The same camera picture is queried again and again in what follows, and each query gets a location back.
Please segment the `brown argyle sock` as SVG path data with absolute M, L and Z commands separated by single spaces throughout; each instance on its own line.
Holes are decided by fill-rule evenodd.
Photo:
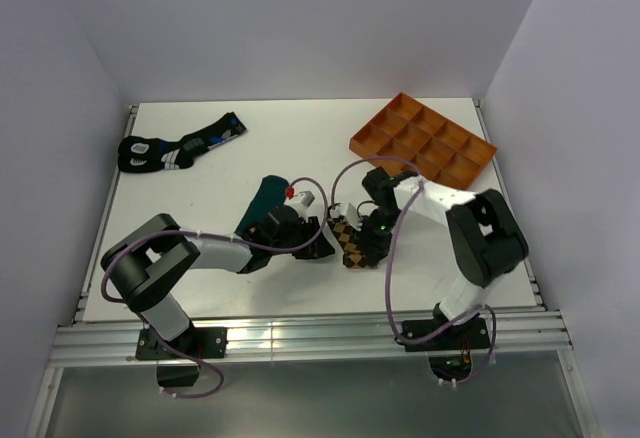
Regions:
M 330 218 L 328 226 L 342 250 L 342 263 L 347 269 L 373 269 L 376 267 L 357 244 L 357 230 L 344 217 Z

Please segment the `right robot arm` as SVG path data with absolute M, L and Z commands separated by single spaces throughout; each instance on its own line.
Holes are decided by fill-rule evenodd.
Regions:
M 529 255 L 528 243 L 501 192 L 481 193 L 441 185 L 412 172 L 389 175 L 378 167 L 366 174 L 362 186 L 376 205 L 362 219 L 356 246 L 369 265 L 386 261 L 385 308 L 396 339 L 408 345 L 435 339 L 452 348 L 468 332 L 467 322 L 486 310 L 486 295 L 504 275 Z M 444 226 L 457 265 L 456 278 L 436 305 L 433 331 L 423 338 L 401 332 L 393 318 L 391 277 L 397 242 L 409 213 Z

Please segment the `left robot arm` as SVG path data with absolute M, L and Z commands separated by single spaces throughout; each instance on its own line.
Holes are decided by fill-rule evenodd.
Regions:
M 178 233 L 177 222 L 161 213 L 109 249 L 100 265 L 130 311 L 159 334 L 159 346 L 183 357 L 195 344 L 193 324 L 171 290 L 190 269 L 218 269 L 234 274 L 258 271 L 277 254 L 319 260 L 335 254 L 317 217 L 300 204 L 271 210 L 250 207 L 233 239 L 208 240 Z

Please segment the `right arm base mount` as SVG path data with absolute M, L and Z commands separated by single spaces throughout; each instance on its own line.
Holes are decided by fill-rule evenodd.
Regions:
M 395 342 L 407 353 L 426 353 L 429 368 L 439 381 L 459 385 L 470 381 L 482 369 L 480 365 L 476 369 L 474 367 L 474 352 L 486 351 L 482 364 L 486 366 L 490 362 L 495 349 L 496 330 L 494 325 L 488 325 L 483 317 L 476 315 L 425 340 L 444 324 L 441 318 L 405 320 Z

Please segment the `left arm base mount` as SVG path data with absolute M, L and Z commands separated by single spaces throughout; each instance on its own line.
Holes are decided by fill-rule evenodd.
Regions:
M 191 327 L 183 335 L 164 344 L 151 328 L 144 328 L 138 336 L 136 361 L 158 362 L 156 381 L 163 388 L 190 388 L 199 378 L 202 366 L 168 365 L 171 360 L 196 358 L 222 359 L 226 353 L 225 327 Z

